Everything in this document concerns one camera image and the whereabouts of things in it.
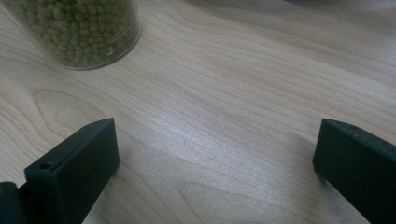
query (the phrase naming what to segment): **black plastic part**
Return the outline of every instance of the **black plastic part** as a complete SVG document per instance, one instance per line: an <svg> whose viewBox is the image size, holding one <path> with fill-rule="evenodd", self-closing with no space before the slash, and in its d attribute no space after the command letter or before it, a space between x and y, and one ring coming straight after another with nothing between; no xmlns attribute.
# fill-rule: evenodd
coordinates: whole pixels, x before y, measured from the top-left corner
<svg viewBox="0 0 396 224"><path fill-rule="evenodd" d="M331 119L320 127L314 167L371 223L396 223L396 146Z"/></svg>
<svg viewBox="0 0 396 224"><path fill-rule="evenodd" d="M80 224L119 164L114 119L86 125L25 169L19 198L14 189L9 200L23 209L0 214L0 223L23 223L12 218L24 214L29 224Z"/></svg>

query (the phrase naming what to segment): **light wood grain surface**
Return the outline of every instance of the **light wood grain surface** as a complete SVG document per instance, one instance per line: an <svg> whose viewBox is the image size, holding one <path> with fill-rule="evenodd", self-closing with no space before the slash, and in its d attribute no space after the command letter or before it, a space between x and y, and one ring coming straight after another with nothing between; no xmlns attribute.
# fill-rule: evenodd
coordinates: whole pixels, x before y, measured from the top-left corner
<svg viewBox="0 0 396 224"><path fill-rule="evenodd" d="M394 0L138 0L122 60L47 63L0 14L0 181L115 118L84 223L367 223L313 171L322 118L396 143Z"/></svg>

